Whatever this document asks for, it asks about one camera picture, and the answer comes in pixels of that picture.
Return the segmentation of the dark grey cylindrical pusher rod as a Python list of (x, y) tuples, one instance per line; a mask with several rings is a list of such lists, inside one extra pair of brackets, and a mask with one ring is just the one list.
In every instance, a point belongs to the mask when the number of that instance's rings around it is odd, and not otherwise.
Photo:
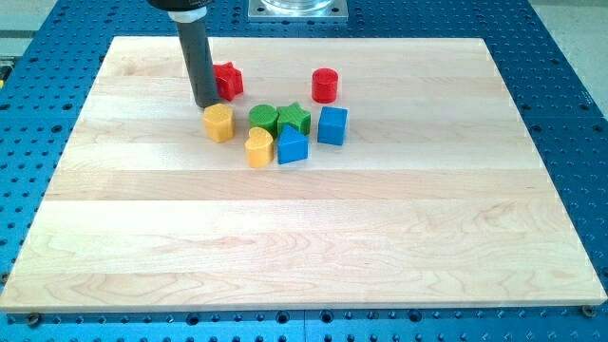
[(196, 105), (205, 108), (218, 104), (219, 91), (205, 20), (177, 23), (177, 29)]

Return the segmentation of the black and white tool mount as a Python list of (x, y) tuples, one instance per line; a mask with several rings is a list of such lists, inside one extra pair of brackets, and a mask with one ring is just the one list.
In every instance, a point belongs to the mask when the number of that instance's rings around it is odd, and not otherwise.
[(214, 0), (147, 0), (155, 9), (164, 10), (177, 23), (193, 23), (207, 14)]

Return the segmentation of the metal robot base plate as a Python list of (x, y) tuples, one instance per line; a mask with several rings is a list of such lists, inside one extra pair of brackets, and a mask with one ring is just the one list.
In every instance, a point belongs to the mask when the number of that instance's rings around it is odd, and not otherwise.
[(250, 22), (346, 22), (347, 0), (248, 0)]

